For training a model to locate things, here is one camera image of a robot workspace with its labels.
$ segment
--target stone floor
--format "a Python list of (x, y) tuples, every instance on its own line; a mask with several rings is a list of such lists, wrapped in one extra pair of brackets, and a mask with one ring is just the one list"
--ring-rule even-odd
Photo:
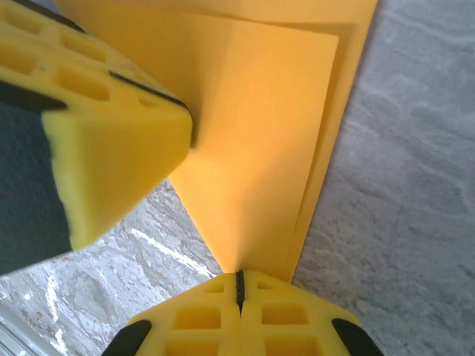
[[(475, 355), (474, 18), (473, 0), (380, 1), (295, 273), (386, 355)], [(98, 355), (219, 271), (164, 182), (95, 246), (1, 278), (0, 304)]]

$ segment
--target marble floor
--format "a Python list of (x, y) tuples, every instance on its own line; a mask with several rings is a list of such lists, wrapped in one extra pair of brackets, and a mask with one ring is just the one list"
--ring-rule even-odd
[[(380, 1), (295, 273), (386, 355), (475, 355), (474, 18), (473, 0)], [(219, 272), (164, 182), (95, 246), (0, 278), (0, 304), (98, 355)]]

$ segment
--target black edge trim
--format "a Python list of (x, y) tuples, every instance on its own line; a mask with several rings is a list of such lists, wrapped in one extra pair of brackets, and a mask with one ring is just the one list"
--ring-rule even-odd
[(167, 94), (164, 94), (164, 93), (161, 93), (159, 91), (156, 91), (152, 88), (149, 88), (147, 87), (146, 85), (144, 84), (140, 84), (140, 83), (137, 83), (135, 81), (133, 81), (132, 79), (129, 79), (129, 78), (125, 78), (124, 76), (121, 76), (120, 74), (118, 73), (115, 73), (113, 71), (109, 71), (109, 74), (111, 75), (112, 78), (115, 78), (115, 79), (118, 79), (122, 82), (125, 82), (129, 85), (132, 85), (136, 88), (139, 88), (140, 90), (144, 90), (146, 91), (147, 93), (150, 93), (152, 95), (155, 95), (155, 96), (159, 96), (160, 98), (162, 99), (165, 99), (165, 100), (168, 100), (169, 102), (173, 102), (174, 104), (177, 104), (179, 106), (183, 106), (186, 110), (189, 111), (188, 107), (186, 106), (186, 104), (184, 102), (182, 102), (181, 100), (177, 99), (177, 98), (174, 98), (173, 96), (169, 96)]
[(0, 274), (6, 274), (69, 252), (71, 243), (42, 112), (2, 100), (0, 94)]
[(384, 356), (365, 330), (345, 319), (333, 319), (333, 328), (351, 356)]
[(243, 313), (243, 304), (246, 299), (246, 288), (244, 286), (244, 272), (241, 269), (236, 272), (236, 303), (239, 306), (239, 314)]
[(56, 22), (59, 22), (60, 24), (63, 24), (64, 26), (68, 26), (69, 28), (72, 28), (73, 30), (85, 33), (80, 26), (72, 22), (70, 19), (66, 19), (64, 16), (61, 16), (46, 7), (43, 7), (41, 5), (38, 5), (37, 3), (32, 2), (31, 0), (12, 0), (16, 2), (17, 4), (23, 5), (27, 7), (28, 9), (39, 13), (40, 15), (46, 16)]
[(32, 111), (64, 110), (68, 106), (61, 100), (18, 87), (0, 80), (0, 102)]
[(151, 322), (141, 320), (121, 329), (102, 356), (135, 356), (151, 330)]

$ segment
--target yellow paper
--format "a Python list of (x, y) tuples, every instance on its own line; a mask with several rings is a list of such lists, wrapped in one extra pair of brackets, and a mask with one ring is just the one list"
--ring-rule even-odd
[(171, 181), (223, 270), (290, 280), (376, 0), (57, 2), (190, 107)]

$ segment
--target rectangular hole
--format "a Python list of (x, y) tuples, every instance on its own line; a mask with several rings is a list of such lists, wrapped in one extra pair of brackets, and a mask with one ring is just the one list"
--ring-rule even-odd
[(275, 335), (264, 338), (266, 356), (322, 356), (313, 336)]
[(213, 340), (170, 340), (166, 356), (217, 356), (219, 344)]
[(60, 87), (95, 100), (108, 100), (109, 89), (89, 76), (61, 67), (53, 82)]
[(221, 312), (216, 306), (185, 306), (178, 309), (173, 329), (219, 329)]
[(0, 67), (30, 75), (39, 58), (32, 53), (0, 42)]
[(307, 312), (300, 304), (267, 304), (262, 307), (262, 324), (303, 325), (308, 324)]
[(42, 30), (41, 23), (33, 16), (12, 9), (5, 9), (4, 20), (11, 26), (33, 35), (39, 35)]
[(69, 34), (63, 34), (61, 43), (64, 47), (94, 61), (105, 63), (107, 59), (105, 53), (84, 39)]

